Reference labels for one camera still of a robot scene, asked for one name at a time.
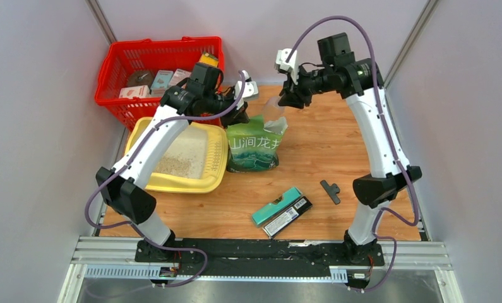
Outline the clear plastic litter scoop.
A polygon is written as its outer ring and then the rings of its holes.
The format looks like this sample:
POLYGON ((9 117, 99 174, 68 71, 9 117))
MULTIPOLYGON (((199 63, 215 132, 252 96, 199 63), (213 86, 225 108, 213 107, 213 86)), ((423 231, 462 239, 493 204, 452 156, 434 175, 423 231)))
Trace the clear plastic litter scoop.
POLYGON ((287 125, 284 116, 284 107, 279 105, 280 97, 271 97, 263 106, 261 115, 263 116, 264 129, 273 133, 281 133, 287 125))

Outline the green cat litter bag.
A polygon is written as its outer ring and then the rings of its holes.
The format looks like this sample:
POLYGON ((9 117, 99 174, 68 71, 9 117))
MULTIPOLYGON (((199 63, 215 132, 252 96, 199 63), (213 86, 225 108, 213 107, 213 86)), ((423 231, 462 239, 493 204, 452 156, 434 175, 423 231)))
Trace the green cat litter bag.
POLYGON ((264 121, 262 115, 226 129, 229 144, 227 170, 233 173, 262 172, 279 165, 277 149, 288 128, 284 116, 264 121))

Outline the black bag sealing clip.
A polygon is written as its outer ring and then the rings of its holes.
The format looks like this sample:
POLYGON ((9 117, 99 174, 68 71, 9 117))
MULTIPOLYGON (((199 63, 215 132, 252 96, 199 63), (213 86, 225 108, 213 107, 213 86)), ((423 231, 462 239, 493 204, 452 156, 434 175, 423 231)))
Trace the black bag sealing clip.
POLYGON ((339 197, 340 194, 339 186, 335 183, 329 184, 326 180, 321 180, 320 184, 327 193, 327 195, 330 197, 330 199, 333 201, 333 203, 335 205, 339 205, 341 203, 341 199, 339 197))

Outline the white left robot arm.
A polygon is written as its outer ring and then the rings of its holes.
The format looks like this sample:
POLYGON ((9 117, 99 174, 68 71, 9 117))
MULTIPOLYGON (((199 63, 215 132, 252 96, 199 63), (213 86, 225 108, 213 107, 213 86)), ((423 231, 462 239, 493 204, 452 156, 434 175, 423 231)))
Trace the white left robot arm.
POLYGON ((173 232, 156 214, 157 201, 146 192, 146 185, 158 161, 193 121, 220 119, 228 126, 248 120, 246 103, 259 91, 246 71, 239 75, 232 87, 234 94, 228 98, 218 90, 222 70, 195 64, 189 77, 165 91, 151 122, 125 156, 96 173, 98 188, 89 199, 101 195, 107 206, 150 242, 152 254, 161 262, 175 256, 176 245, 170 241, 173 232))

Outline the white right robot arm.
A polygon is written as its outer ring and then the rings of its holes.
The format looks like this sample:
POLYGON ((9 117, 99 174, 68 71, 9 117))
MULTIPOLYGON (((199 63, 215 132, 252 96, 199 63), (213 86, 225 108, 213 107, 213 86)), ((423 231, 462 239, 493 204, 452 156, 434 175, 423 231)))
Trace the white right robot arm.
POLYGON ((370 173, 353 181, 359 201, 354 221, 346 231, 343 256, 359 264, 375 242, 379 211, 390 205, 398 192, 422 177, 421 168, 411 165, 390 122, 383 80, 371 59, 357 60, 346 33, 318 41, 321 64, 306 71, 297 63, 297 52, 277 52, 275 68, 286 74, 280 92, 281 106, 303 109, 313 95, 335 91, 346 101, 359 126, 370 163, 370 173))

